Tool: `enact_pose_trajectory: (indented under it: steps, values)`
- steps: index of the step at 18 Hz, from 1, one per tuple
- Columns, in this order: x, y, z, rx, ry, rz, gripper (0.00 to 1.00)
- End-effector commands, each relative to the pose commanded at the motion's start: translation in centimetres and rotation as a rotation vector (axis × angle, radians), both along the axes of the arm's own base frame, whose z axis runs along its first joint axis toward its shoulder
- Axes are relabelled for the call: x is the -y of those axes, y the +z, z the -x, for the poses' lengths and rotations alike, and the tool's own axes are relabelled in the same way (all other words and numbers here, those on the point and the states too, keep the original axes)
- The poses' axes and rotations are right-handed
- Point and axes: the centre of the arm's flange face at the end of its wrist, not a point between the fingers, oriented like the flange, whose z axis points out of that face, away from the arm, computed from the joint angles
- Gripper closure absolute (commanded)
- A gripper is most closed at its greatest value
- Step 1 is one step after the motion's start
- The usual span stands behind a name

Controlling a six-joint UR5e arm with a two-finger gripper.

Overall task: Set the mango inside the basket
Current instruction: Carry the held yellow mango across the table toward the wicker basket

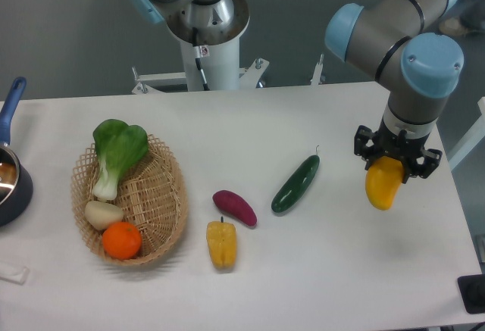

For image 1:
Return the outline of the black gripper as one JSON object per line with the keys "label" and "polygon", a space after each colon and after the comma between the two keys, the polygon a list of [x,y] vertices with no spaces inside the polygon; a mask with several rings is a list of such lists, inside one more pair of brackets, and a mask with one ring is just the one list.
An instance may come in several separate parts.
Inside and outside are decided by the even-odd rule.
{"label": "black gripper", "polygon": [[440,165],[443,152],[425,149],[426,141],[426,136],[412,139],[406,130],[395,134],[386,125],[381,125],[377,132],[360,125],[354,136],[354,154],[365,162],[365,170],[383,156],[400,160],[404,170],[402,183],[406,184],[410,178],[428,178]]}

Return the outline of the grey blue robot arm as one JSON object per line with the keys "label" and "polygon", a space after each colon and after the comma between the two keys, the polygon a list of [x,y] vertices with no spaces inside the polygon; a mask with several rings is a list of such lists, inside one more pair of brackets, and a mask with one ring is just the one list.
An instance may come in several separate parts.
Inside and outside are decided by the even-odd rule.
{"label": "grey blue robot arm", "polygon": [[427,178],[441,152],[425,148],[430,132],[458,85],[460,46],[428,31],[457,0],[380,0],[372,8],[341,7],[324,41],[340,60],[357,67],[390,93],[380,127],[357,129],[354,152],[368,167],[399,161],[405,178]]}

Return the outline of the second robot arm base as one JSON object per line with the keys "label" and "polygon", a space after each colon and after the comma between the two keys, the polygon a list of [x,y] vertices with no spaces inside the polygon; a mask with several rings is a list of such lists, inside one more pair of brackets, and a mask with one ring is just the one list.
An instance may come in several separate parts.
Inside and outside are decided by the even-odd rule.
{"label": "second robot arm base", "polygon": [[130,0],[149,23],[167,24],[179,40],[193,46],[238,39],[249,25],[246,0]]}

